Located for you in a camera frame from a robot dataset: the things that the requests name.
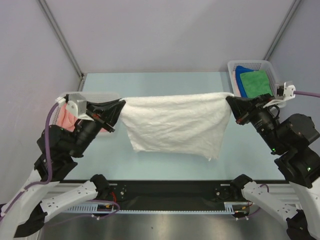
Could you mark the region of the pink terry towel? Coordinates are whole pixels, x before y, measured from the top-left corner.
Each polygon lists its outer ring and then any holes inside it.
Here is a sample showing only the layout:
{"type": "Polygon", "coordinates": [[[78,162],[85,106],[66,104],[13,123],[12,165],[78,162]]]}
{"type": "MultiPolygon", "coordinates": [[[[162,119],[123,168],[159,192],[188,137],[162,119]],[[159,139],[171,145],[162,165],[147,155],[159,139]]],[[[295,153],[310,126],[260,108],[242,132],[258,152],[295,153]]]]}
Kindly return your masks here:
{"type": "Polygon", "coordinates": [[[75,116],[73,116],[69,111],[66,110],[66,106],[67,104],[65,103],[60,108],[55,124],[70,132],[73,132],[75,130],[75,123],[78,119],[75,116]]]}

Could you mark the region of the white towel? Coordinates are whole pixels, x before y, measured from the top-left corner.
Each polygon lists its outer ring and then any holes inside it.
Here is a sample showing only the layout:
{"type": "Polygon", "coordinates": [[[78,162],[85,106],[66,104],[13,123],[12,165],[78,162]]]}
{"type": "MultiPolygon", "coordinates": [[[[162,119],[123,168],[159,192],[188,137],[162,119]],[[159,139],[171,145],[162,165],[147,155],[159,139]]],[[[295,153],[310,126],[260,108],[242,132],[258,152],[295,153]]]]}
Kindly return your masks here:
{"type": "Polygon", "coordinates": [[[120,119],[135,152],[181,153],[217,159],[231,107],[230,92],[126,97],[120,119]]]}

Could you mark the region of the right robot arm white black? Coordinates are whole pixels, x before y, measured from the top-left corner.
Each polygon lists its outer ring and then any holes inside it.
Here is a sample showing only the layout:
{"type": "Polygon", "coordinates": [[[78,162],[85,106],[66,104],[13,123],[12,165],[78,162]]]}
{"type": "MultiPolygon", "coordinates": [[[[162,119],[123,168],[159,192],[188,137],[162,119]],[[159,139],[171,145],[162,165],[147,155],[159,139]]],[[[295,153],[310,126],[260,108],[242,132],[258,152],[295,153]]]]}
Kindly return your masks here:
{"type": "Polygon", "coordinates": [[[253,202],[286,228],[292,240],[320,238],[320,156],[310,149],[319,139],[312,118],[295,113],[279,121],[272,108],[279,109],[270,94],[255,98],[228,96],[226,101],[238,125],[252,124],[271,150],[278,155],[275,164],[298,197],[301,209],[272,196],[245,174],[230,183],[230,195],[236,201],[253,202]]]}

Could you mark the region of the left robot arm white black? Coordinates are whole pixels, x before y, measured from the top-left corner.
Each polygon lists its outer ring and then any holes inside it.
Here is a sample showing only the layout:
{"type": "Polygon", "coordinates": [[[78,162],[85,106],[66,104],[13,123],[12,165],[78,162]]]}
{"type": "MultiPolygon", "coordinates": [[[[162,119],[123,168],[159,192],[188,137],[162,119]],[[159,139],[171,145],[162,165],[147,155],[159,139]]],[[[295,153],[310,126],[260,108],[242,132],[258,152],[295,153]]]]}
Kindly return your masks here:
{"type": "Polygon", "coordinates": [[[41,155],[21,189],[7,203],[0,206],[0,238],[13,240],[28,237],[39,230],[61,212],[83,202],[98,202],[109,205],[105,214],[92,214],[99,221],[116,214],[121,207],[116,202],[108,180],[96,174],[81,186],[53,198],[45,198],[73,170],[84,151],[96,138],[101,129],[114,132],[125,100],[116,99],[94,103],[85,99],[77,103],[71,95],[59,97],[51,107],[45,128],[37,140],[41,155]],[[81,106],[74,130],[50,124],[56,108],[65,105],[68,110],[81,106]]]}

